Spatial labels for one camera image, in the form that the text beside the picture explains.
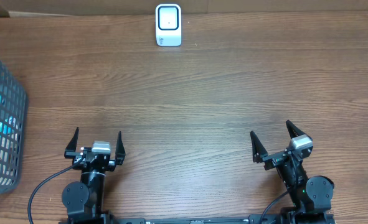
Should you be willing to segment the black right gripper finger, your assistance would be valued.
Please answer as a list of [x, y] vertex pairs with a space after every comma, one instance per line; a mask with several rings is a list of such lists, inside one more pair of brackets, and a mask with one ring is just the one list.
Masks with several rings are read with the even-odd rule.
[[250, 137], [252, 142], [253, 162], [261, 163], [263, 162], [263, 158], [268, 155], [268, 152], [254, 131], [250, 132]]
[[290, 120], [286, 121], [286, 128], [289, 132], [291, 139], [296, 138], [298, 136], [305, 135], [305, 133], [299, 128], [297, 128]]

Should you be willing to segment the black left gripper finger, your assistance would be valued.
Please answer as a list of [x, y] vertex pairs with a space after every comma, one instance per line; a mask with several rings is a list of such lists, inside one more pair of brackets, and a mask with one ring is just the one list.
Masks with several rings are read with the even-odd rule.
[[116, 151], [115, 151], [115, 164], [120, 166], [123, 164], [126, 156], [125, 148], [122, 141], [121, 131], [118, 133], [117, 143], [116, 143]]
[[66, 159], [74, 159], [77, 156], [76, 149], [77, 149], [78, 134], [79, 134], [79, 127], [76, 128], [72, 139], [65, 148], [64, 157]]

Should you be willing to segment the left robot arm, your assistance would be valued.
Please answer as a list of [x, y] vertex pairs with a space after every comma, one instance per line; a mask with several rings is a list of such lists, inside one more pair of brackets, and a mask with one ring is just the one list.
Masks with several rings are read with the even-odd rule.
[[126, 156], [121, 133], [118, 133], [114, 158], [106, 141], [94, 141], [91, 147], [77, 152], [78, 134], [76, 129], [64, 152], [64, 157], [72, 160], [72, 169], [81, 172], [80, 180], [62, 191], [67, 223], [117, 223], [114, 215], [103, 209], [103, 199], [106, 173], [122, 165]]

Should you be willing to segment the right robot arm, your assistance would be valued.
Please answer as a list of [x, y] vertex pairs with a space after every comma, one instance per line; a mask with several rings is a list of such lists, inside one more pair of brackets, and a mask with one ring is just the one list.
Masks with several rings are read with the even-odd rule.
[[[290, 135], [288, 147], [271, 155], [255, 132], [250, 132], [253, 162], [263, 163], [265, 170], [276, 169], [286, 191], [261, 215], [249, 220], [256, 223], [334, 223], [334, 216], [327, 214], [331, 209], [334, 182], [323, 175], [308, 177], [303, 167], [303, 160], [312, 153], [313, 139], [289, 120], [286, 127]], [[279, 214], [267, 215], [272, 206], [287, 195], [293, 205], [282, 208]]]

